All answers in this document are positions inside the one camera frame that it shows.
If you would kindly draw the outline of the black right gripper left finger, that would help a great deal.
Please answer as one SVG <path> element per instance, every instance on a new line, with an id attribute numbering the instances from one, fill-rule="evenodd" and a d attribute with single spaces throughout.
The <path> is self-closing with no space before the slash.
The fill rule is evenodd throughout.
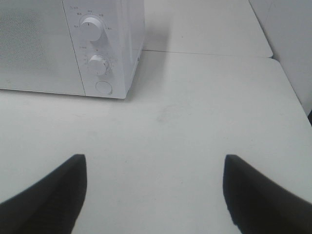
<path id="1" fill-rule="evenodd" d="M 0 204 L 2 234 L 70 234 L 85 201 L 85 155 L 74 155 Z"/>

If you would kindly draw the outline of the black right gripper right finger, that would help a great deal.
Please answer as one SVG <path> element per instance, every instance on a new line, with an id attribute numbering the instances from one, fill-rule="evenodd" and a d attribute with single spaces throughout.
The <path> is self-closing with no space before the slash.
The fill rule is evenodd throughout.
<path id="1" fill-rule="evenodd" d="M 226 155 L 223 195 L 243 234 L 310 234 L 312 205 L 236 155 Z"/>

